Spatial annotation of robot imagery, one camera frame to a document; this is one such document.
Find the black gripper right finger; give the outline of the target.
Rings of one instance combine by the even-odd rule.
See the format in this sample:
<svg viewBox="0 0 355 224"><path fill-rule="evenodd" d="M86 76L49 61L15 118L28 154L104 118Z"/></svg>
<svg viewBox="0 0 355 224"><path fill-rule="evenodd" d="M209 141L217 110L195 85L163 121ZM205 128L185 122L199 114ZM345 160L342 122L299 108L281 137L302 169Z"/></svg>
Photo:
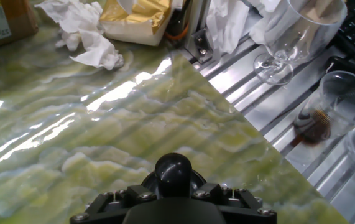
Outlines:
<svg viewBox="0 0 355 224"><path fill-rule="evenodd" d="M276 224L277 212L264 208L262 199L246 189L232 189L207 183L192 191L192 199L210 203L215 211L206 211L223 223Z"/></svg>

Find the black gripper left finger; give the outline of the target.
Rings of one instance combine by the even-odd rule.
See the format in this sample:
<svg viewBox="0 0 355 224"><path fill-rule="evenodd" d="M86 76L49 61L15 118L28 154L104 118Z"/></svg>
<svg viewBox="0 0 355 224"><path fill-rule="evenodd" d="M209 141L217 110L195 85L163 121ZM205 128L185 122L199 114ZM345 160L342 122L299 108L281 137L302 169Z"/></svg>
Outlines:
<svg viewBox="0 0 355 224"><path fill-rule="evenodd" d="M84 212L73 215L70 224L122 224L130 209L155 200L157 195L142 185L101 193Z"/></svg>

